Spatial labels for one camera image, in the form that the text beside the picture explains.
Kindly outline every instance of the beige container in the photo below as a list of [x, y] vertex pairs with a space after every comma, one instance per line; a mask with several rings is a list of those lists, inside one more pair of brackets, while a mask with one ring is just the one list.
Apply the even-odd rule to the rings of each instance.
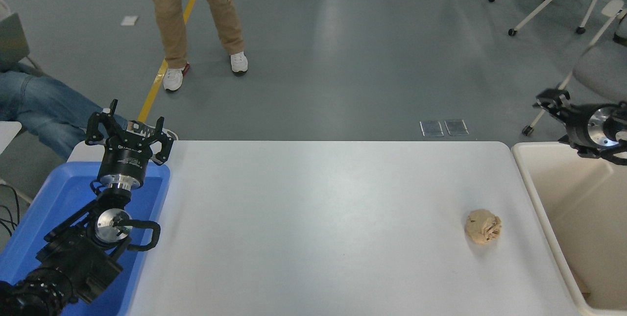
[[[627, 316], [627, 166], [580, 158], [556, 142], [511, 151], [580, 312]], [[569, 265], [589, 289], [587, 301]]]

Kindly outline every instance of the shoe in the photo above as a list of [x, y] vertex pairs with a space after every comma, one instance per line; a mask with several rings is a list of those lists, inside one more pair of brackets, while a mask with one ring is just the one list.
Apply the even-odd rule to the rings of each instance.
[[231, 55], [231, 70], [234, 73], [244, 73], [248, 71], [248, 59], [244, 52], [238, 52]]
[[[132, 133], [135, 133], [137, 135], [141, 135], [143, 137], [150, 137], [150, 136], [155, 134], [155, 130], [156, 129], [153, 126], [144, 124], [143, 122], [139, 122], [137, 120], [131, 120], [130, 122], [131, 122], [132, 128], [130, 130], [127, 130], [128, 132], [132, 132]], [[161, 131], [163, 133], [165, 133], [170, 138], [174, 138], [175, 140], [179, 139], [179, 135], [177, 135], [172, 130], [168, 130], [168, 129], [164, 128]]]
[[190, 69], [190, 64], [186, 64], [184, 68], [168, 69], [166, 75], [163, 76], [163, 88], [166, 91], [176, 91], [183, 84], [183, 77]]

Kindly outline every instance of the laptop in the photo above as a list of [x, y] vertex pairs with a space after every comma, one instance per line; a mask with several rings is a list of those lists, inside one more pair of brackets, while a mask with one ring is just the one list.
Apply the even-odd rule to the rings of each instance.
[[0, 21], [0, 72], [9, 70], [30, 53], [17, 13]]

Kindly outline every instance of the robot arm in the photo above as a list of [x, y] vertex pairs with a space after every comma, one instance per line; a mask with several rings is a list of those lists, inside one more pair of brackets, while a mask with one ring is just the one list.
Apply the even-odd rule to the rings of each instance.
[[565, 90], [547, 89], [537, 95], [538, 108], [562, 122], [566, 135], [559, 139], [577, 150], [580, 157], [603, 158], [619, 166], [627, 166], [627, 103], [570, 103]]
[[[173, 139], [162, 132], [163, 118], [155, 135], [144, 138], [123, 130], [114, 121], [117, 100], [110, 111], [93, 113], [87, 126], [88, 145], [105, 146], [95, 190], [96, 199], [81, 208], [45, 236], [48, 243], [36, 258], [40, 266], [24, 280], [10, 285], [0, 282], [0, 316], [57, 316], [68, 303], [91, 303], [121, 272], [117, 263], [124, 251], [147, 251], [159, 241], [159, 224], [134, 220], [124, 207], [131, 192], [144, 184], [148, 161], [157, 165], [168, 160]], [[107, 138], [98, 127], [103, 125]], [[161, 143], [153, 157], [150, 145]], [[133, 228], [151, 229], [146, 245], [131, 244]]]

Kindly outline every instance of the person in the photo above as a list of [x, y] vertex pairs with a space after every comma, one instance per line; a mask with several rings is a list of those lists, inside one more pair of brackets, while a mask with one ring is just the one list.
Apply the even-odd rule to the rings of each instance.
[[[161, 33], [161, 41], [166, 52], [168, 70], [163, 79], [163, 87], [168, 91], [178, 90], [183, 76], [190, 65], [187, 62], [187, 36], [181, 0], [152, 0], [155, 18]], [[233, 0], [206, 0], [209, 3], [213, 22], [222, 47], [231, 58], [231, 70], [244, 73], [248, 70], [248, 59], [244, 55], [244, 39], [240, 18]]]
[[[11, 15], [8, 5], [0, 0], [0, 22]], [[5, 39], [15, 34], [5, 33], [0, 33], [0, 43], [6, 43]], [[19, 43], [7, 44], [18, 50], [24, 49]], [[19, 63], [19, 60], [6, 61], [2, 58], [3, 50], [0, 50], [0, 121], [20, 122], [40, 142], [67, 160], [74, 147], [85, 141], [89, 117], [94, 112], [102, 112], [103, 108], [63, 82]], [[123, 130], [144, 137], [155, 133], [152, 126], [143, 122], [129, 121], [117, 114], [114, 119]], [[105, 134], [103, 126], [100, 132]], [[163, 129], [163, 132], [178, 139], [173, 131]]]

